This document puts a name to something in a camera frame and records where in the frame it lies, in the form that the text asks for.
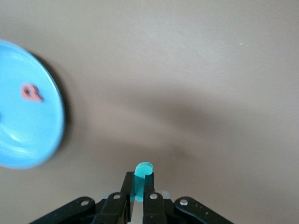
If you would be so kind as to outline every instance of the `blue plate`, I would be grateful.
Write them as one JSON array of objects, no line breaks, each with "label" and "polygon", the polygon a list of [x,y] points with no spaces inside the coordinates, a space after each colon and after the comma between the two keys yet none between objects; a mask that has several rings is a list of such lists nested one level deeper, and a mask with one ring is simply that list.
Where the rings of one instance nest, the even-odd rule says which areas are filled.
[{"label": "blue plate", "polygon": [[42,164],[63,132],[64,105],[48,71],[24,49],[0,40],[0,165]]}]

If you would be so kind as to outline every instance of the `blue bowl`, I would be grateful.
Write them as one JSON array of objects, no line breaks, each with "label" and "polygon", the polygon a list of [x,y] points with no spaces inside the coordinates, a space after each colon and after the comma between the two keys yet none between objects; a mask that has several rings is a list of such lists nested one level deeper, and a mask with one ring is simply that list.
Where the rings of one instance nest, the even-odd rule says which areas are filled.
[{"label": "blue bowl", "polygon": [[0,40],[0,165],[47,161],[64,133],[64,104],[53,78],[29,52]]}]

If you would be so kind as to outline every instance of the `gray surface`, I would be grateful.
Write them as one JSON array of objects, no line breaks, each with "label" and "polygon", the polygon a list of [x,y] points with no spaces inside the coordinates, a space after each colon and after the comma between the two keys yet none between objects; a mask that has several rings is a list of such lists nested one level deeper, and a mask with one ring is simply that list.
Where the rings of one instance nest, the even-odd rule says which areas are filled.
[{"label": "gray surface", "polygon": [[0,38],[55,68],[72,112],[49,162],[0,168],[1,223],[98,201],[141,161],[234,223],[298,223],[299,1],[1,1]]}]

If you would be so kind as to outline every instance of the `beige table surface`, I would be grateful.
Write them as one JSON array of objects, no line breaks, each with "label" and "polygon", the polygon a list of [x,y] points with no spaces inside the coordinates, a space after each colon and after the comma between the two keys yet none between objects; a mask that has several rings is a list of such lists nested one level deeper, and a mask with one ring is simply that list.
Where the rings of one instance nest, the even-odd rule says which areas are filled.
[{"label": "beige table surface", "polygon": [[1,223],[99,201],[142,161],[236,224],[299,223],[298,0],[0,1],[0,39],[44,58],[71,108],[47,163],[0,168]]}]

